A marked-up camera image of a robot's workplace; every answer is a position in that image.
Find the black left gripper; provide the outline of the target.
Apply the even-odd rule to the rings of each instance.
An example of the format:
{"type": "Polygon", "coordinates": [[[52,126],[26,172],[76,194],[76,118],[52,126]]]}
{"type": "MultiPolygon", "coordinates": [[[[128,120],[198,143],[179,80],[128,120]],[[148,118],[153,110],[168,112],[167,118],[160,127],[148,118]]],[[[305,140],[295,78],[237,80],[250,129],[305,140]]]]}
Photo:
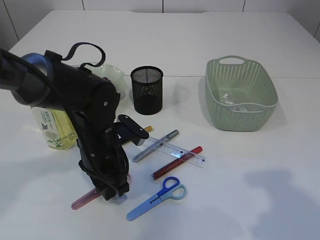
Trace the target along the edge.
{"type": "Polygon", "coordinates": [[[88,124],[76,127],[77,146],[80,150],[80,168],[90,177],[95,188],[108,201],[129,192],[127,180],[129,160],[112,124],[95,131],[88,124]]]}

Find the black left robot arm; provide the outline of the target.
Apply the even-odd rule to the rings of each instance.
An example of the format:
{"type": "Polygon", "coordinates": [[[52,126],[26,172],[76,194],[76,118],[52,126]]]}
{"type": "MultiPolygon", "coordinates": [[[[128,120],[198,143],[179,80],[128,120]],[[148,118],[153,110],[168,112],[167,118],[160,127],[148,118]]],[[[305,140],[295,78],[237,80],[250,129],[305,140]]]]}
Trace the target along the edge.
{"type": "Polygon", "coordinates": [[[0,87],[25,106],[65,111],[77,134],[80,168],[105,200],[130,189],[129,161],[122,138],[129,127],[116,119],[120,94],[115,86],[92,73],[87,64],[66,64],[52,51],[18,57],[0,52],[0,87]]]}

